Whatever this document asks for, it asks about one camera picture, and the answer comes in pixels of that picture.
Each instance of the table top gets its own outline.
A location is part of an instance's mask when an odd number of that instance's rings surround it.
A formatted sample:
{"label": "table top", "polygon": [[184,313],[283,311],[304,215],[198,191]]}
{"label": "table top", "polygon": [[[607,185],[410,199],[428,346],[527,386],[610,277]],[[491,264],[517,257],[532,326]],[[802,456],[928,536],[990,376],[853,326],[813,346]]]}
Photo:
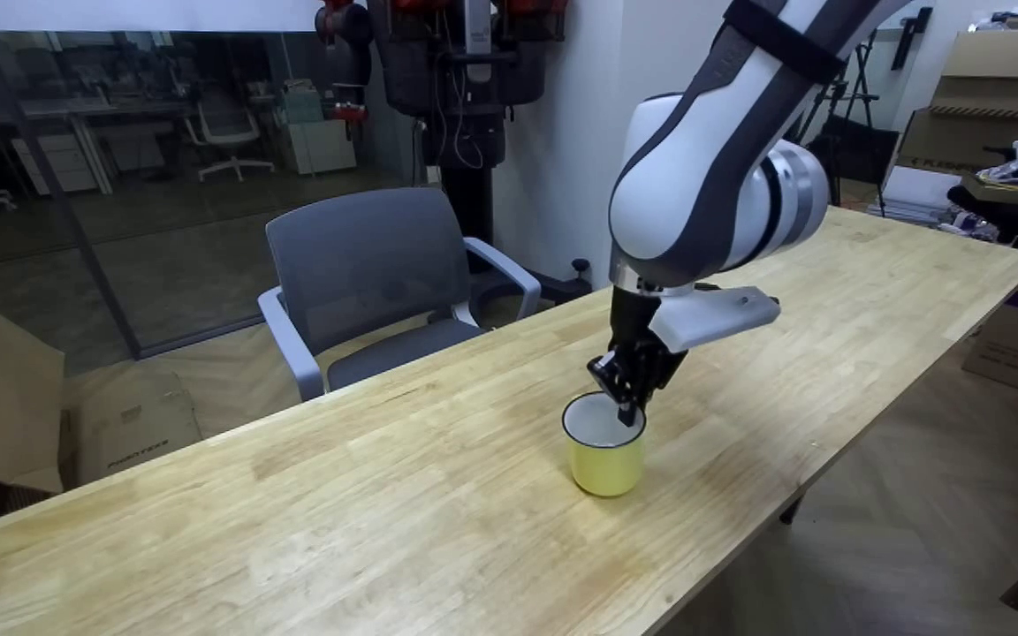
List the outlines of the table top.
{"label": "table top", "polygon": [[626,497],[561,456],[593,294],[0,519],[0,632],[655,629],[999,304],[1018,251],[831,212],[717,283],[786,313],[686,356]]}
{"label": "table top", "polygon": [[22,112],[27,119],[67,119],[67,116],[180,116],[186,104],[174,100],[22,100]]}

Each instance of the yellow cup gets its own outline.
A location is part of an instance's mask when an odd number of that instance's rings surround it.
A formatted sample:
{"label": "yellow cup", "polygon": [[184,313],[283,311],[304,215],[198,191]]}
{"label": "yellow cup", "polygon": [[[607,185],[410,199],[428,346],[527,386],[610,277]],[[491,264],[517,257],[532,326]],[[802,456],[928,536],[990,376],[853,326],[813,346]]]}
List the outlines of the yellow cup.
{"label": "yellow cup", "polygon": [[642,412],[618,420],[605,391],[587,391],[567,406],[569,475],[587,495],[618,497],[642,479]]}

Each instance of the white wall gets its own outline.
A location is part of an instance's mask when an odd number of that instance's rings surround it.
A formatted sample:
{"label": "white wall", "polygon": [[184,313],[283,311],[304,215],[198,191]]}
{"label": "white wall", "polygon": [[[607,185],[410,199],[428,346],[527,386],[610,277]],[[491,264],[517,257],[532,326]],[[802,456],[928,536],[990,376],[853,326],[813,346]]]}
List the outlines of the white wall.
{"label": "white wall", "polygon": [[[917,74],[917,49],[909,49],[909,61],[906,61],[901,69],[891,69],[898,41],[901,41],[901,21],[918,14],[918,6],[928,6],[928,2],[933,0],[922,0],[922,2],[913,0],[913,2],[906,2],[895,19],[887,19],[878,29],[878,40],[873,40],[873,49],[871,49],[871,61],[865,61],[865,87],[871,87],[871,94],[878,94],[871,104],[871,122],[881,126],[881,131],[895,126],[906,84]],[[845,67],[845,81],[847,81],[847,94],[853,94],[855,92],[855,56]],[[828,122],[828,108],[831,108],[828,104],[816,108],[813,126],[807,131],[807,138],[816,138],[816,131]],[[842,100],[833,112],[838,116],[853,112],[855,122],[865,122],[864,104],[853,105],[853,100]]]}
{"label": "white wall", "polygon": [[0,0],[0,31],[312,31],[319,0]]}
{"label": "white wall", "polygon": [[517,108],[495,171],[495,235],[543,277],[591,257],[607,278],[607,199],[631,105],[686,87],[729,0],[581,0],[567,41],[548,49],[548,92]]}

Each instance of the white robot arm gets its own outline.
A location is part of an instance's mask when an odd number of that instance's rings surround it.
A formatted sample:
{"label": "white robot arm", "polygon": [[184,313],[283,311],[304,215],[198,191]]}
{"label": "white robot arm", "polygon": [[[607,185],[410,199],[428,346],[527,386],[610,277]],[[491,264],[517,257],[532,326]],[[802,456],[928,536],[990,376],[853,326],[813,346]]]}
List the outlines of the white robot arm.
{"label": "white robot arm", "polygon": [[820,162],[776,138],[901,2],[730,0],[688,87],[636,105],[610,191],[610,344],[587,363],[621,420],[636,420],[686,350],[776,318],[776,300],[753,287],[691,283],[825,224]]}

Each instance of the glass wall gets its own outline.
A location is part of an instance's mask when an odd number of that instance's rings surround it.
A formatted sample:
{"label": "glass wall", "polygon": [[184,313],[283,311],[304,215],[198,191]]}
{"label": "glass wall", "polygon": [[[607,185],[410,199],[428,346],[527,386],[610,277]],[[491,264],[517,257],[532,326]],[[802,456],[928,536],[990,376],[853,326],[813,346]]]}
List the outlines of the glass wall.
{"label": "glass wall", "polygon": [[3,31],[0,74],[0,311],[75,369],[122,350],[112,311],[141,350],[258,323],[273,215],[415,173],[379,78],[350,126],[307,31]]}

